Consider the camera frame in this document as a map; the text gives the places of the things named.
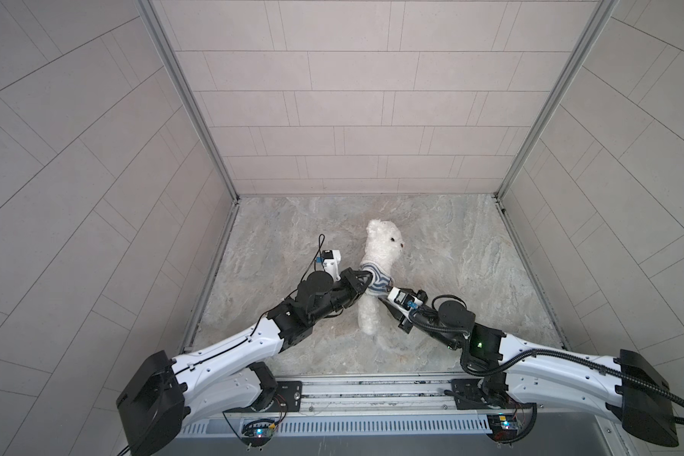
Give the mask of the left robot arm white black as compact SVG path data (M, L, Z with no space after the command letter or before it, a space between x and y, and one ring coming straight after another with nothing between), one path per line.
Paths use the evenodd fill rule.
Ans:
M123 454L153 455L194 421L228 410L263 410L277 380L265 361L310 336L317 322L355 304L374 276L343 270L338 279L315 271L295 296L263 313L256 324L195 353L150 355L116 400L127 447Z

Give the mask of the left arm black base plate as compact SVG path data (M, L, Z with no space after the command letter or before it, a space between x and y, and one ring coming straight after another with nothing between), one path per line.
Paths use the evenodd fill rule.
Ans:
M275 389L264 388L260 396L249 407L232 408L229 412L298 412L302 388L303 383L301 381L280 381Z

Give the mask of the blue white striped sweater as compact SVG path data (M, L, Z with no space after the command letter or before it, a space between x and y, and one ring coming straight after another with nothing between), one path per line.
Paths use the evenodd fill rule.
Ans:
M370 296L388 296L394 285L393 277L373 261L363 261L360 269L372 274L372 281L366 290Z

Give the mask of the white teddy bear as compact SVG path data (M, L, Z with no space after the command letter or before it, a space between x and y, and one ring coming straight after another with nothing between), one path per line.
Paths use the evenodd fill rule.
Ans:
M401 257L404 245L403 236L393 222L370 220L367 225L365 252L361 263L373 261L391 275L391 267ZM366 292L357 301L358 326L363 334L374 336L377 333L381 324L379 308L378 298Z

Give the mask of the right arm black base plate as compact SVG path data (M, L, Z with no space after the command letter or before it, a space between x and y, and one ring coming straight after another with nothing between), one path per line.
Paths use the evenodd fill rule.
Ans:
M517 402L508 394L504 383L488 378L454 379L444 395L454 399L458 410L515 410L530 409L531 405Z

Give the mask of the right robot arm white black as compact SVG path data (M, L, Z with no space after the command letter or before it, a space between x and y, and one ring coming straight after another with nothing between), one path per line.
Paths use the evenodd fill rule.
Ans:
M554 406L617 422L631 436L678 446L666 380L634 351L583 355L541 346L477 322L460 298L445 294L431 307L395 291L384 304L404 332L417 328L460 354L468 377L446 395L460 410L531 410Z

